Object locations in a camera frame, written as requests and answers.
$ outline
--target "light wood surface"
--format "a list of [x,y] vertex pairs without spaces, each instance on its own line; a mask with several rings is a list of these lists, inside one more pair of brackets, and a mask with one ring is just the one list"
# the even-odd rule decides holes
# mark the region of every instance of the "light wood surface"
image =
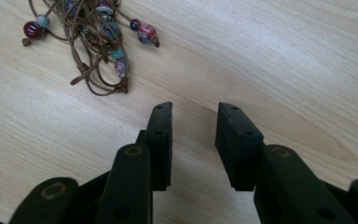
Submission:
[[121,27],[130,92],[97,97],[84,82],[69,84],[78,71],[67,44],[22,46],[22,26],[34,20],[27,1],[0,0],[0,221],[44,180],[83,184],[109,170],[167,101],[172,186],[154,194],[155,223],[259,223],[253,194],[230,188],[213,145],[218,102],[240,107],[267,144],[296,150],[322,180],[346,189],[358,178],[358,1],[122,0],[120,8],[153,24],[161,46]]

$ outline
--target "beaded necklace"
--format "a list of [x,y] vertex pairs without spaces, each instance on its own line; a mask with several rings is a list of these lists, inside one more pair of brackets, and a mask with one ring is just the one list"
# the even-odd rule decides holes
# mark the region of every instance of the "beaded necklace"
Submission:
[[[141,24],[138,19],[131,19],[117,7],[120,0],[42,0],[48,7],[46,14],[38,15],[34,9],[33,0],[29,0],[35,21],[25,23],[23,31],[27,38],[22,39],[24,47],[34,41],[51,35],[59,40],[67,41],[71,47],[72,56],[80,76],[71,81],[75,85],[85,80],[89,90],[99,96],[115,92],[128,92],[130,65],[128,55],[122,45],[122,32],[113,19],[119,14],[130,23],[130,28],[137,32],[138,39],[144,44],[159,47],[156,29],[149,24]],[[63,24],[65,37],[52,33],[48,26],[48,16],[54,13]],[[89,64],[82,62],[75,41],[80,40],[81,46],[87,52]],[[100,72],[100,62],[113,63],[120,81],[112,84],[106,81]]]

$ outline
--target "teal bead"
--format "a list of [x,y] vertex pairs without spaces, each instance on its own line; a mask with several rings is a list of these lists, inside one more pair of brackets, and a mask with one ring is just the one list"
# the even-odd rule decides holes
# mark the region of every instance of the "teal bead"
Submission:
[[114,49],[110,51],[110,56],[117,60],[124,57],[124,52],[122,49]]
[[36,23],[46,28],[50,25],[50,19],[47,18],[45,15],[38,15],[36,17]]

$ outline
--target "metal screw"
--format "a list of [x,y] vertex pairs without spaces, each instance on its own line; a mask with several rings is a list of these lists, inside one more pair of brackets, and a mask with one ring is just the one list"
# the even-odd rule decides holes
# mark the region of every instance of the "metal screw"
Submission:
[[290,156],[289,151],[282,147],[275,147],[272,149],[272,152],[282,158],[286,158]]
[[66,185],[61,182],[56,182],[54,184],[45,187],[40,193],[40,196],[42,196],[42,198],[46,200],[51,200],[57,198],[58,196],[64,194],[65,192],[66,192]]
[[138,156],[142,153],[142,149],[140,147],[129,147],[125,150],[127,156]]

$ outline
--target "wood grain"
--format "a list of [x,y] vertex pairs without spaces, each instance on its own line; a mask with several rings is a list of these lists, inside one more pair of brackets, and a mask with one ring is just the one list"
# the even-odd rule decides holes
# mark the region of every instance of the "wood grain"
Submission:
[[155,223],[259,223],[252,193],[229,187],[213,145],[220,101],[243,109],[266,143],[293,148],[321,179],[347,188],[358,178],[358,0],[120,7],[154,24],[161,47],[122,27],[130,92],[96,97],[83,82],[69,85],[78,73],[68,45],[48,37],[22,46],[22,26],[34,19],[27,1],[0,1],[1,221],[46,179],[83,184],[110,169],[166,101],[172,186],[155,194]]

